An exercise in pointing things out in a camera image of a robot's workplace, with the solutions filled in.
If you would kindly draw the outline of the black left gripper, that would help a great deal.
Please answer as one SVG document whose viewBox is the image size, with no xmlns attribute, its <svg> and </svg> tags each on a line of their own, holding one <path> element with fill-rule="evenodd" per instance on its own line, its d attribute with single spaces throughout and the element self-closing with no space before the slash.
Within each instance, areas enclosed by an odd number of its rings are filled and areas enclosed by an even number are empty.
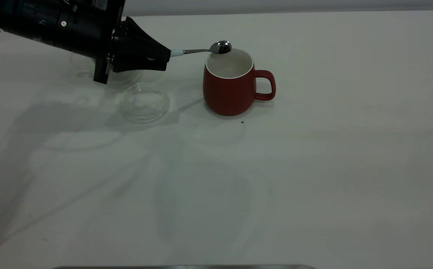
<svg viewBox="0 0 433 269">
<path fill-rule="evenodd" d="M 92 58 L 94 80 L 106 84 L 112 36 L 124 5 L 124 0 L 35 0 L 35 40 Z M 114 34 L 113 72 L 165 71 L 170 54 L 170 49 L 126 17 Z"/>
</svg>

